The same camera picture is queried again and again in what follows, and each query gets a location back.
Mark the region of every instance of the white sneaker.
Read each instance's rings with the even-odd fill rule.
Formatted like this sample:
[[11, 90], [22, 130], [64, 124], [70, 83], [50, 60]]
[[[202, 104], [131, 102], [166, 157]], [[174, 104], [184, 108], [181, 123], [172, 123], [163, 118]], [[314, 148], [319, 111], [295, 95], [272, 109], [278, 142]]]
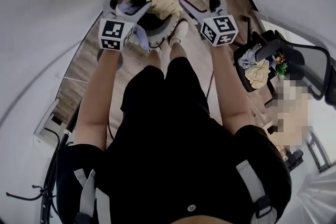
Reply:
[[188, 22], [186, 20], [180, 21], [174, 30], [172, 38], [169, 41], [169, 47], [172, 47], [172, 45], [176, 42], [181, 44], [182, 40], [188, 33], [188, 29], [189, 29]]

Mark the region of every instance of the black shirt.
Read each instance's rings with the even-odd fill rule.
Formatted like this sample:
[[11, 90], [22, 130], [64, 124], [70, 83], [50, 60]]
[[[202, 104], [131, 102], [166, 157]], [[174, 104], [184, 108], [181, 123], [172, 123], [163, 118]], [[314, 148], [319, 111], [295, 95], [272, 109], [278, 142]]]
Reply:
[[143, 108], [125, 117], [105, 152], [92, 145], [59, 151], [57, 207], [64, 224], [73, 224], [79, 211], [82, 186], [73, 172], [81, 168], [87, 177], [96, 171], [96, 187], [110, 197], [113, 224], [169, 224], [194, 215], [250, 223], [253, 202], [235, 168], [246, 159], [282, 215], [291, 180], [261, 128], [245, 126], [233, 136], [192, 104], [150, 111], [159, 113]]

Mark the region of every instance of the beige cloth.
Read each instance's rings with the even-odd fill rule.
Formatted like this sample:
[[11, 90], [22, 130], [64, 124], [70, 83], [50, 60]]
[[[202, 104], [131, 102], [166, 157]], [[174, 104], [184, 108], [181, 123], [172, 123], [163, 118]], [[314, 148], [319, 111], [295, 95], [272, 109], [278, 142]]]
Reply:
[[245, 77], [250, 81], [254, 89], [259, 89], [266, 85], [268, 73], [270, 73], [269, 61], [265, 59], [245, 69]]
[[176, 14], [182, 11], [179, 5], [179, 0], [146, 0], [152, 1], [152, 7], [148, 11], [155, 14], [159, 19], [164, 20], [171, 14]]

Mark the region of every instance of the wooden floor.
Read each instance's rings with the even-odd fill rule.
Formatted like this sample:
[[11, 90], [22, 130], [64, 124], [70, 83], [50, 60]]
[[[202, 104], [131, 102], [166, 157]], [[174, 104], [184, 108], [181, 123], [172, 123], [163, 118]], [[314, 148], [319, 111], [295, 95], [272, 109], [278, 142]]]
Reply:
[[[208, 0], [189, 1], [199, 9], [208, 9]], [[239, 29], [239, 34], [236, 38], [237, 42], [244, 44], [247, 39], [247, 25], [241, 20], [243, 15], [251, 17], [251, 26], [253, 30], [260, 33], [261, 29], [251, 13], [251, 4], [249, 0], [226, 0], [226, 2], [228, 12], [235, 17]], [[76, 106], [83, 97], [87, 82], [90, 80], [97, 66], [97, 53], [99, 51], [98, 27], [99, 20], [96, 21], [87, 37], [84, 39], [66, 72], [66, 78], [64, 78], [61, 83], [57, 96], [60, 99], [60, 102], [55, 108], [55, 116], [65, 123], [69, 121]], [[198, 75], [201, 87], [206, 94], [212, 75], [212, 63], [208, 45], [201, 41], [196, 28], [191, 26], [182, 46], [186, 50], [191, 65]], [[148, 52], [142, 50], [141, 47], [130, 43], [127, 44], [122, 52], [123, 65], [116, 75], [110, 109], [110, 126], [114, 135], [122, 121], [120, 106], [124, 89], [127, 83], [145, 66], [147, 54]], [[167, 44], [163, 44], [162, 70], [164, 73], [166, 73], [168, 63], [169, 50]], [[266, 86], [250, 93], [249, 97], [261, 113], [266, 112], [264, 103], [271, 98]], [[211, 85], [208, 103], [211, 116], [218, 122], [221, 122], [214, 81]]]

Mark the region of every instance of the black cable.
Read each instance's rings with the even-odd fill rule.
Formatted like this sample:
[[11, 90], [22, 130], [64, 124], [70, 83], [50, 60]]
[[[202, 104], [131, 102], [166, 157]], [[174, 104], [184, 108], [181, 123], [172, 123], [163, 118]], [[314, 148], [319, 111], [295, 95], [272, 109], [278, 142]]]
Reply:
[[58, 215], [58, 212], [57, 212], [56, 207], [54, 205], [54, 197], [56, 197], [56, 195], [53, 195], [52, 198], [50, 199], [51, 206], [53, 207], [53, 210], [55, 211], [56, 215]]
[[208, 97], [209, 97], [209, 93], [210, 93], [210, 89], [211, 89], [211, 84], [212, 84], [213, 78], [214, 78], [214, 72], [212, 71], [212, 75], [211, 75], [211, 79], [210, 79], [210, 83], [209, 83], [208, 92], [206, 93], [206, 100], [208, 100]]
[[7, 197], [12, 197], [12, 198], [15, 198], [15, 199], [18, 199], [18, 200], [23, 200], [23, 201], [35, 201], [35, 200], [38, 200], [39, 198], [41, 198], [43, 194], [44, 194], [44, 192], [40, 193], [39, 195], [37, 195], [34, 198], [25, 198], [25, 197], [16, 196], [16, 195], [13, 195], [13, 194], [10, 194], [10, 193], [6, 193], [6, 196]]
[[114, 141], [114, 137], [112, 135], [112, 132], [111, 132], [111, 127], [110, 127], [110, 119], [108, 119], [108, 122], [107, 122], [107, 127], [109, 129], [109, 133], [110, 133], [110, 137], [112, 138], [112, 140]]
[[53, 131], [53, 130], [51, 130], [51, 129], [49, 129], [49, 128], [45, 128], [45, 130], [50, 131], [50, 132], [52, 132], [54, 135], [57, 136], [57, 147], [56, 147], [56, 148], [58, 148], [58, 147], [59, 147], [59, 144], [60, 144], [60, 139], [59, 139], [58, 134], [57, 134], [55, 131]]
[[151, 49], [156, 49], [156, 48], [159, 48], [162, 43], [165, 41], [165, 39], [163, 38], [162, 41], [160, 42], [160, 44], [158, 44], [156, 47], [152, 47], [151, 44], [148, 44], [148, 46], [151, 48]]
[[56, 182], [56, 156], [58, 150], [65, 147], [67, 144], [69, 134], [74, 130], [77, 118], [78, 118], [78, 112], [79, 112], [80, 102], [78, 106], [76, 107], [73, 115], [70, 118], [70, 121], [68, 125], [66, 126], [66, 130], [68, 130], [69, 133], [64, 134], [62, 141], [59, 143], [59, 146], [55, 148], [54, 154], [52, 155], [50, 165], [48, 167], [47, 175], [44, 182], [44, 188], [47, 190], [47, 192], [42, 196], [42, 202], [41, 202], [41, 213], [40, 213], [40, 222], [44, 224], [50, 223], [50, 209], [52, 207], [52, 203], [50, 200], [53, 198], [53, 189]]

